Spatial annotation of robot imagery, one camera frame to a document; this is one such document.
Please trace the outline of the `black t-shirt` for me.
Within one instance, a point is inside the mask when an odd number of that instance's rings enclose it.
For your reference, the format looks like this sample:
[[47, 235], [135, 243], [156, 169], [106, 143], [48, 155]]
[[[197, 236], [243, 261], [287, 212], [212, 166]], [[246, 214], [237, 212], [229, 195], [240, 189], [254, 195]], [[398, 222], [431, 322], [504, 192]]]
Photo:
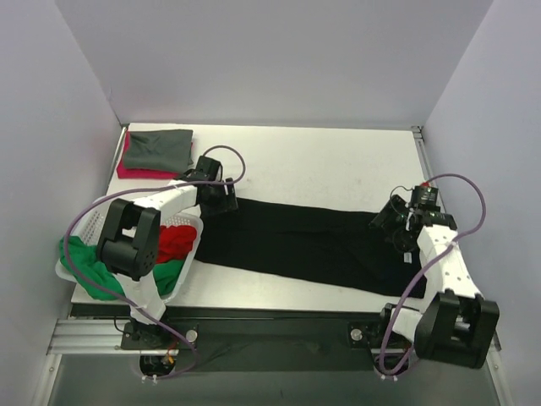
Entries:
[[218, 266], [400, 296], [420, 271], [370, 227], [375, 214], [249, 199], [210, 217], [195, 258]]

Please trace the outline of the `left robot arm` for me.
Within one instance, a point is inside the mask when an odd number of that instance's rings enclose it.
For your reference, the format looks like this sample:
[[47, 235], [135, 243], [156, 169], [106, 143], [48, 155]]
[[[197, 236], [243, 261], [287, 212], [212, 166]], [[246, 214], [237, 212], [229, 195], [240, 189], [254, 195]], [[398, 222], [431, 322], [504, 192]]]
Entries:
[[233, 179], [222, 174], [219, 161], [200, 156], [166, 190], [109, 205], [96, 256], [120, 283], [131, 317], [144, 324], [140, 336], [152, 348], [165, 346], [172, 330], [161, 321], [166, 305], [153, 276], [161, 222], [195, 206], [203, 218], [237, 210]]

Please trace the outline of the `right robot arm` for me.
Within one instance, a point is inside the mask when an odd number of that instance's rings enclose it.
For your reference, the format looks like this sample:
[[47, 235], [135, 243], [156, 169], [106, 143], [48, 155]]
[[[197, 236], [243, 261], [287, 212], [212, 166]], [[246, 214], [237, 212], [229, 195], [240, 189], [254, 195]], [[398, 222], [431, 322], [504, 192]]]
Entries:
[[376, 369], [394, 376], [411, 354], [470, 369], [484, 365], [500, 318], [463, 259], [454, 217], [438, 205], [439, 191], [416, 185], [409, 201], [392, 194], [371, 222], [405, 257], [416, 255], [419, 272], [397, 304], [387, 304], [374, 324], [381, 344]]

